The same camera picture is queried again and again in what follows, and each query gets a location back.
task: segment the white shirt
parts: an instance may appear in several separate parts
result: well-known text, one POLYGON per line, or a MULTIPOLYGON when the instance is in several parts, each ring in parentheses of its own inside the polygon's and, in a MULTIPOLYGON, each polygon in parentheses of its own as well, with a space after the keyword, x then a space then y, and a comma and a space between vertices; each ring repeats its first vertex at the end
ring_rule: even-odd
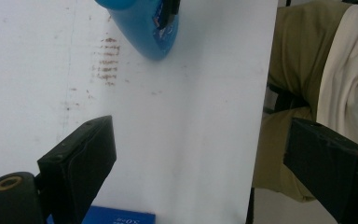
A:
POLYGON ((348 8, 327 57, 317 122, 358 144, 358 6, 348 8))

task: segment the beige cloth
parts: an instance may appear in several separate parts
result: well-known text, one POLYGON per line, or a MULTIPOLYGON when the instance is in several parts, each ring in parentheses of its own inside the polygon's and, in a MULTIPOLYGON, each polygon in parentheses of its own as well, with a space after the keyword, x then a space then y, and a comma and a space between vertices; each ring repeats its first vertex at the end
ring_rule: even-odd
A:
POLYGON ((338 26, 324 69, 317 121, 358 143, 358 6, 338 26))
POLYGON ((313 199, 283 165, 286 136, 292 117, 316 120, 324 65, 340 20, 350 6, 321 1, 278 9, 268 82, 303 97, 310 107, 263 119, 253 187, 278 191, 301 202, 313 199))

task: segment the blue bottle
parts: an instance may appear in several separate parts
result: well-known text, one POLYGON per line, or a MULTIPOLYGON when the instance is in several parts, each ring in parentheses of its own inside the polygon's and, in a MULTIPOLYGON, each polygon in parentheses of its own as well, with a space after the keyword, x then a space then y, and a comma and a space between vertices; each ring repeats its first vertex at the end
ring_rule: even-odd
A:
POLYGON ((95 0, 145 57, 163 59, 176 38, 180 0, 95 0))

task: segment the person's leg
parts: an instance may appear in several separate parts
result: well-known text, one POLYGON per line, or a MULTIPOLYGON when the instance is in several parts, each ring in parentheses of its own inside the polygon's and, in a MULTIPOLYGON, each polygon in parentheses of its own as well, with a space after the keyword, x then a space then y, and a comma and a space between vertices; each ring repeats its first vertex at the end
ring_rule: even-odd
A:
POLYGON ((311 119, 310 108, 285 110, 263 119, 252 186, 271 189, 297 201, 306 202, 314 197, 283 164, 287 132, 293 117, 311 119))
POLYGON ((315 1, 278 9, 268 83, 304 98, 314 120, 327 55, 350 6, 315 1))

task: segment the blue box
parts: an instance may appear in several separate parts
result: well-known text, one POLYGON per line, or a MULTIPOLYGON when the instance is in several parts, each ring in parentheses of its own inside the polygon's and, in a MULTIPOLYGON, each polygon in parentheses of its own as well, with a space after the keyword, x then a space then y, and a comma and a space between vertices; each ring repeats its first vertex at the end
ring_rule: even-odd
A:
MULTIPOLYGON (((155 224, 156 215, 91 206, 83 219, 83 224, 155 224)), ((48 224, 54 224, 48 218, 48 224)))

